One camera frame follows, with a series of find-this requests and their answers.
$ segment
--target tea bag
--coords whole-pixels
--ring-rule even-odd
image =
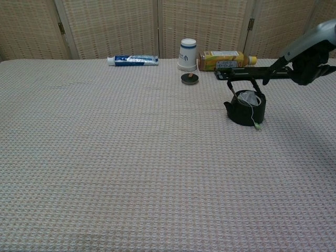
[[[244,93],[238,95],[238,99],[242,103],[249,103],[253,106],[258,106],[258,100],[256,94],[252,90],[247,90]]]

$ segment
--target plastic bottle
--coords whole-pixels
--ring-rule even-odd
[[[109,66],[157,66],[158,56],[150,55],[115,55],[107,57]]]
[[[214,71],[215,68],[235,68],[255,65],[257,57],[245,56],[241,51],[204,51],[198,56],[200,71]]]

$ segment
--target woven screen panel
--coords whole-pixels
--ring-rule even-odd
[[[80,59],[155,54],[152,0],[63,0],[63,4]]]
[[[197,40],[198,51],[236,50],[247,0],[162,1],[163,55],[177,58],[181,39]]]
[[[0,0],[0,51],[4,59],[69,59],[52,0]]]
[[[244,52],[258,58],[278,58],[286,46],[303,34],[314,0],[260,0],[259,4],[259,15]]]
[[[316,10],[312,16],[310,28],[336,18],[336,0],[322,0],[316,6]],[[336,58],[336,50],[329,53],[330,58]]]

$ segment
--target toothpaste tube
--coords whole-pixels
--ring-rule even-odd
[[[107,57],[109,66],[157,66],[158,56],[149,55],[115,55]]]

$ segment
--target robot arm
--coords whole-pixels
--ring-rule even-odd
[[[308,85],[316,78],[336,71],[336,66],[324,65],[329,52],[336,48],[336,19],[309,30],[286,47],[281,57],[269,67],[262,84],[266,85],[274,71],[292,62],[290,78],[299,85]]]

